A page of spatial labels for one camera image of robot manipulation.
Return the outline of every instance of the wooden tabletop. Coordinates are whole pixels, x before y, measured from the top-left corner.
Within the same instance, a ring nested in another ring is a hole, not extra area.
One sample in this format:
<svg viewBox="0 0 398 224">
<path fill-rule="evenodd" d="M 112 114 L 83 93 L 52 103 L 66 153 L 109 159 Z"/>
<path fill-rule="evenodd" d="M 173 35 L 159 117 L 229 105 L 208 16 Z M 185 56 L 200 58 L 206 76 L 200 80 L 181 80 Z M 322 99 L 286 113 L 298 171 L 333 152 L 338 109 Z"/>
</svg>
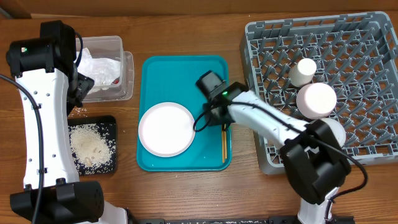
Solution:
<svg viewBox="0 0 398 224">
<path fill-rule="evenodd" d="M 398 12 L 387 12 L 398 25 Z M 285 175 L 264 175 L 258 167 L 252 131 L 233 126 L 233 160 L 221 172 L 146 172 L 136 162 L 141 68 L 153 55 L 220 55 L 228 63 L 231 81 L 243 82 L 239 42 L 248 22 L 323 16 L 339 12 L 240 14 L 223 16 L 102 17 L 63 19 L 83 37 L 118 35 L 135 64 L 131 100 L 87 103 L 87 116 L 113 115 L 118 122 L 118 170 L 98 180 L 105 199 L 128 207 L 137 218 L 265 218 L 295 215 L 299 196 Z M 5 54 L 14 40 L 39 36 L 44 20 L 0 21 L 0 73 L 9 75 Z M 26 146 L 19 93 L 0 82 L 0 223 L 28 223 L 10 209 L 9 194 L 22 191 Z M 354 215 L 357 223 L 397 223 L 398 164 L 368 166 L 364 190 L 336 200 L 333 212 Z M 357 168 L 343 189 L 363 179 Z"/>
</svg>

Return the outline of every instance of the transparent container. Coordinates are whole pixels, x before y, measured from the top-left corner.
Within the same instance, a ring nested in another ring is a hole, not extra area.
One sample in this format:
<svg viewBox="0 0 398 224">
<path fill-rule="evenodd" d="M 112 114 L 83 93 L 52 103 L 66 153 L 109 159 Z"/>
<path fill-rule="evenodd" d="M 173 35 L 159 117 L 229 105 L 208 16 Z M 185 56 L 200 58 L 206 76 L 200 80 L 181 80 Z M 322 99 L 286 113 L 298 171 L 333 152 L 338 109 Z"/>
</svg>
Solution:
<svg viewBox="0 0 398 224">
<path fill-rule="evenodd" d="M 88 94 L 83 102 L 130 99 L 134 81 L 134 62 L 132 54 L 123 51 L 122 39 L 119 36 L 84 37 L 83 48 L 87 48 L 93 58 L 110 58 L 122 62 L 119 78 L 110 85 L 93 87 L 96 91 Z M 76 39 L 76 51 L 80 51 L 79 39 Z"/>
</svg>

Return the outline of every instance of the teal tray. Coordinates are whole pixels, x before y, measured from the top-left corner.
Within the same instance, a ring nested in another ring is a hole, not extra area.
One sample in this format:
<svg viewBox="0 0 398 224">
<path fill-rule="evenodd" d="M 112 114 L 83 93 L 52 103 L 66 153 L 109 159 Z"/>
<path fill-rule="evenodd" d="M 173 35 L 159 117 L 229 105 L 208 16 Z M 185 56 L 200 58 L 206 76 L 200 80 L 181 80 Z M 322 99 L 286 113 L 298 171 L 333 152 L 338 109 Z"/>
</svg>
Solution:
<svg viewBox="0 0 398 224">
<path fill-rule="evenodd" d="M 216 72 L 228 83 L 228 66 L 217 55 L 155 56 L 142 68 L 139 120 L 152 106 L 174 102 L 188 109 L 196 119 L 203 112 L 206 98 L 195 85 L 207 71 Z M 198 127 L 205 120 L 198 122 Z M 223 170 L 232 159 L 231 131 L 227 130 L 228 158 L 222 161 L 221 126 L 207 127 L 196 133 L 191 146 L 173 157 L 158 157 L 149 153 L 137 137 L 137 163 L 146 171 L 211 171 Z"/>
</svg>

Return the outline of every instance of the round plate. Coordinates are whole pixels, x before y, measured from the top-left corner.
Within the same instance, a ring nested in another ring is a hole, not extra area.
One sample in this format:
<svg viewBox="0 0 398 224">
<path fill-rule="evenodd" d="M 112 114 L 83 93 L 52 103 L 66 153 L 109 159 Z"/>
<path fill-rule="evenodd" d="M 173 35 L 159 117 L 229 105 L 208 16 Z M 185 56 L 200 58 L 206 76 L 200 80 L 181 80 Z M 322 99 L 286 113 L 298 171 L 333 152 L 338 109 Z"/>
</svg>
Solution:
<svg viewBox="0 0 398 224">
<path fill-rule="evenodd" d="M 193 116 L 178 103 L 159 103 L 147 110 L 138 126 L 141 144 L 155 156 L 176 156 L 191 145 Z"/>
</svg>

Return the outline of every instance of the dish rack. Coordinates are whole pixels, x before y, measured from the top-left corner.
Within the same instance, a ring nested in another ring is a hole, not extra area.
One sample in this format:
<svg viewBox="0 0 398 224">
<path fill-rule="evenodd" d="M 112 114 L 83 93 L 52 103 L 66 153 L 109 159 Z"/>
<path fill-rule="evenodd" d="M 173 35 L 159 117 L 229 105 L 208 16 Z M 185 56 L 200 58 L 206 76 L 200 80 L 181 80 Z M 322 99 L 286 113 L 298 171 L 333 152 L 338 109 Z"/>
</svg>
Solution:
<svg viewBox="0 0 398 224">
<path fill-rule="evenodd" d="M 347 132 L 343 150 L 366 165 L 398 161 L 397 37 L 386 13 L 250 22 L 240 50 L 248 87 L 299 119 L 299 89 L 288 73 L 300 59 L 313 59 L 312 83 L 326 83 L 337 95 L 328 117 Z M 257 133 L 254 139 L 260 170 L 283 173 L 279 150 Z"/>
</svg>

